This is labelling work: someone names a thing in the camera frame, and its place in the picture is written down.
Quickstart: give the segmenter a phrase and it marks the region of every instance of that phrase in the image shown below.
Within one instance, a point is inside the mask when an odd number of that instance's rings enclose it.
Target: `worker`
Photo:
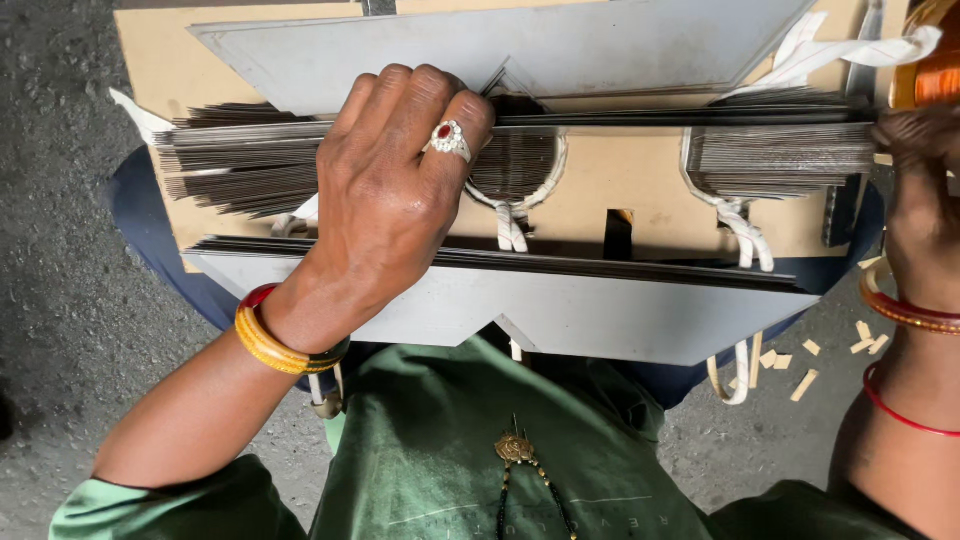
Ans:
[[[898,172],[887,251],[900,300],[942,314],[960,313],[946,176],[959,110],[876,128]],[[826,493],[785,480],[709,516],[658,464],[657,390],[618,362],[531,369],[480,336],[386,347],[345,381],[343,438],[306,532],[260,460],[237,456],[302,373],[326,373],[424,275],[493,117],[431,66],[360,76],[317,153],[316,245],[112,429],[50,537],[960,538],[960,438],[940,431],[960,430],[960,337],[919,326],[898,328],[873,375],[887,410],[852,405]]]

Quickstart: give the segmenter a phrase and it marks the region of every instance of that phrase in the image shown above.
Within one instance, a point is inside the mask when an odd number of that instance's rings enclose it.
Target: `concrete floor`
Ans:
[[[113,8],[105,0],[0,3],[3,539],[45,537],[109,427],[215,335],[127,253],[103,203],[108,176],[139,145],[107,96],[110,86],[131,93]],[[777,340],[794,363],[761,373],[745,405],[722,405],[703,384],[668,415],[661,461],[704,510],[779,479],[825,485],[841,417],[872,359],[850,355],[853,323],[891,330],[853,285],[848,276]],[[801,348],[808,338],[824,348],[819,357]],[[794,404],[788,398],[808,367],[822,375]],[[292,392],[251,444],[305,524],[330,459],[306,403]]]

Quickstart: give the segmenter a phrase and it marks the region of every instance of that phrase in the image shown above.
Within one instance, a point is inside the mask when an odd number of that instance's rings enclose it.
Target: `gold pendant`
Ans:
[[[514,432],[504,430],[502,436],[500,436],[500,440],[496,441],[493,447],[496,449],[496,454],[499,455],[508,466],[511,462],[522,463],[524,461],[537,461],[534,457],[534,445],[527,440],[527,430],[523,431],[522,437],[520,436],[520,431],[516,427],[515,414]]]

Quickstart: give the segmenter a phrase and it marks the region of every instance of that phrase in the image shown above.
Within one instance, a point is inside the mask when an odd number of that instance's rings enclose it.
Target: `green shirt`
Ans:
[[[343,439],[309,533],[253,455],[160,491],[80,485],[50,537],[494,538],[513,415],[582,540],[903,538],[801,482],[707,516],[660,467],[660,406],[606,361],[555,358],[549,379],[479,337],[455,349],[396,345],[350,380]],[[513,465],[507,538],[568,538],[530,465]]]

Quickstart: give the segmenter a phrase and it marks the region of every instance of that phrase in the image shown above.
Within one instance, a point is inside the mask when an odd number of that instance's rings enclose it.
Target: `silver ring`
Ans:
[[[447,120],[437,126],[430,136],[430,145],[437,152],[445,154],[452,152],[470,163],[470,147],[467,146],[467,141],[464,139],[463,128],[458,126],[455,120]]]

